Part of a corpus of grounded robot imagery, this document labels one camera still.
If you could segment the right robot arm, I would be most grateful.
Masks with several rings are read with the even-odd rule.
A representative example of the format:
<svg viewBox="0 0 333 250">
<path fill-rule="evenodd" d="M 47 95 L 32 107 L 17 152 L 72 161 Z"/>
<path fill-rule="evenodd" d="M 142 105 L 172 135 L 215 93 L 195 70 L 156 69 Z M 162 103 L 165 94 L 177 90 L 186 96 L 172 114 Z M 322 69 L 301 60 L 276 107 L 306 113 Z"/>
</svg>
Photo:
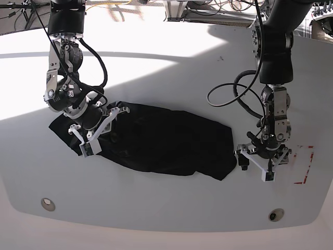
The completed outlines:
<svg viewBox="0 0 333 250">
<path fill-rule="evenodd" d="M 50 69 L 44 100 L 58 117 L 49 129 L 78 156 L 97 155 L 139 171 L 222 180 L 236 165 L 231 127 L 185 110 L 117 101 L 80 80 L 85 4 L 52 1 Z"/>
</svg>

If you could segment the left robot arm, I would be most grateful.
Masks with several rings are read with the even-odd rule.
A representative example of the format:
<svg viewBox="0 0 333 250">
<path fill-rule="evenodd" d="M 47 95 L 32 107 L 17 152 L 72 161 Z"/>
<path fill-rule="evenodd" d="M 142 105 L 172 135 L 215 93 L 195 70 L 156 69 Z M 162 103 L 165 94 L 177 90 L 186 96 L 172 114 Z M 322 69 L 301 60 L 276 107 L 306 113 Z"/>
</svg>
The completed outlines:
<svg viewBox="0 0 333 250">
<path fill-rule="evenodd" d="M 287 118 L 290 97 L 285 84 L 293 80 L 291 49 L 293 47 L 293 31 L 305 18 L 314 1 L 275 1 L 271 13 L 266 21 L 258 18 L 259 24 L 253 29 L 253 42 L 257 45 L 258 67 L 256 70 L 247 70 L 240 73 L 234 82 L 234 98 L 224 106 L 238 102 L 246 112 L 258 118 L 257 126 L 260 131 L 257 135 L 247 132 L 253 149 L 247 144 L 237 147 L 235 153 L 238 165 L 243 171 L 248 169 L 250 162 L 254 162 L 254 155 L 268 160 L 268 171 L 272 168 L 286 164 L 291 153 L 285 142 L 290 138 L 291 125 Z M 260 102 L 263 115 L 255 113 L 241 98 L 251 90 L 251 82 L 242 93 L 237 92 L 239 80 L 253 75 L 254 80 L 264 84 Z"/>
</svg>

